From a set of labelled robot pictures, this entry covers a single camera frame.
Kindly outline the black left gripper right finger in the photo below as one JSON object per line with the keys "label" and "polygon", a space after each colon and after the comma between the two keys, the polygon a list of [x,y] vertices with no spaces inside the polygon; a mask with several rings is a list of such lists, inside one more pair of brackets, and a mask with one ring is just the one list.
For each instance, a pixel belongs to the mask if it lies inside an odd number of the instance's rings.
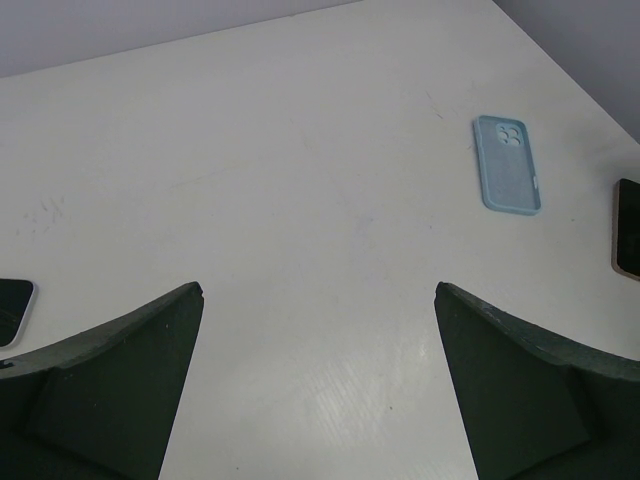
{"label": "black left gripper right finger", "polygon": [[636,479],[639,364],[451,283],[435,312],[481,479]]}

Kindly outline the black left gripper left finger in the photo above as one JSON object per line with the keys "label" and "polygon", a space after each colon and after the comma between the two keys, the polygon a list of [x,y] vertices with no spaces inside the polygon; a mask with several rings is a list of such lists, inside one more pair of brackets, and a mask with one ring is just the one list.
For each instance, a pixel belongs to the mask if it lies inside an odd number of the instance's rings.
{"label": "black left gripper left finger", "polygon": [[2,360],[2,478],[158,478],[202,315],[190,282]]}

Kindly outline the gold framed black smartphone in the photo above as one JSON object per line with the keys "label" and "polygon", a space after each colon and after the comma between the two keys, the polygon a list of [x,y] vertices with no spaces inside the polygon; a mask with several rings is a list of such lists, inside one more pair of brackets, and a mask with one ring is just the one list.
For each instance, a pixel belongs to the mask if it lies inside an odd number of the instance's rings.
{"label": "gold framed black smartphone", "polygon": [[619,274],[639,279],[639,184],[620,179],[614,189],[612,267]]}

